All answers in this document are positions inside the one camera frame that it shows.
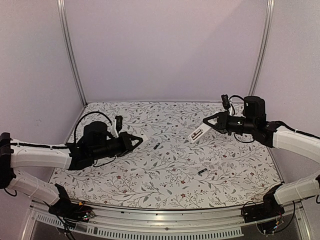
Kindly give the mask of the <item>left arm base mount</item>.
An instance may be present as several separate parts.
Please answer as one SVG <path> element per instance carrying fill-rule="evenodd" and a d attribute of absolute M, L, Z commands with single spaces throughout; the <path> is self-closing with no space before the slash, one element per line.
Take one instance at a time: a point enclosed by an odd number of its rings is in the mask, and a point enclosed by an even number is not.
<path fill-rule="evenodd" d="M 85 201 L 78 203 L 71 202 L 65 188 L 59 184 L 54 185 L 58 190 L 57 203 L 50 205 L 48 212 L 58 217 L 65 218 L 74 222 L 88 222 L 95 216 L 93 208 L 86 205 Z"/>

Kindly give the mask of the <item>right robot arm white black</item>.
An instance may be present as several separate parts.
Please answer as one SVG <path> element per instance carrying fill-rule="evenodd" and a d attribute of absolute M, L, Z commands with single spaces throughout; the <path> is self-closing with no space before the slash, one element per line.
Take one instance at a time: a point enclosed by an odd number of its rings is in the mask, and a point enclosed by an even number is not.
<path fill-rule="evenodd" d="M 242 116 L 230 115 L 228 96 L 222 95 L 224 111 L 204 118 L 207 126 L 221 134 L 249 134 L 260 144 L 286 150 L 306 157 L 316 163 L 320 161 L 320 138 L 288 126 L 283 121 L 267 121 L 265 100 L 258 96 L 246 96 L 243 100 Z M 291 183 L 279 184 L 264 196 L 258 213 L 269 218 L 278 206 L 297 200 L 305 200 L 320 194 L 320 173 L 298 179 Z"/>

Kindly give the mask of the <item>white remote control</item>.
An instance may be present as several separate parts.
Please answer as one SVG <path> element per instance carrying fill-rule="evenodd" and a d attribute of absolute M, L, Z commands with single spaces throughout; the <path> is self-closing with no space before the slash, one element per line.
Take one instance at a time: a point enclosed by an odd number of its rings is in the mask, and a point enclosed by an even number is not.
<path fill-rule="evenodd" d="M 211 127 L 205 123 L 202 123 L 199 127 L 197 127 L 189 136 L 188 139 L 191 143 L 197 142 L 201 139 L 205 134 L 211 131 Z"/>

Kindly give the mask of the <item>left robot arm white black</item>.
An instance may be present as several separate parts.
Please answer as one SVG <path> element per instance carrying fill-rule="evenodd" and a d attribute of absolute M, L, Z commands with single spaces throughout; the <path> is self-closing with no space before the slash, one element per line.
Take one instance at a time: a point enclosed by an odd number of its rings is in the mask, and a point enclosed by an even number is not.
<path fill-rule="evenodd" d="M 114 124 L 108 127 L 94 121 L 83 128 L 76 142 L 45 145 L 12 139 L 10 133 L 0 135 L 0 187 L 11 189 L 39 199 L 63 216 L 74 213 L 74 205 L 62 186 L 44 182 L 23 171 L 22 167 L 50 167 L 79 171 L 91 167 L 97 160 L 120 158 L 147 140 L 145 135 L 135 136 Z"/>

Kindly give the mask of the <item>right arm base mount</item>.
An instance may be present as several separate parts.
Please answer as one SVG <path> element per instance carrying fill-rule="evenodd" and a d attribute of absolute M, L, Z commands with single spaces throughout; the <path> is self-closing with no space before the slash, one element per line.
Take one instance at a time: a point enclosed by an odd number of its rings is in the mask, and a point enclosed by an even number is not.
<path fill-rule="evenodd" d="M 245 203 L 241 209 L 241 216 L 245 223 L 256 222 L 268 218 L 280 216 L 285 213 L 284 207 L 276 202 L 274 195 L 266 193 L 262 203 Z"/>

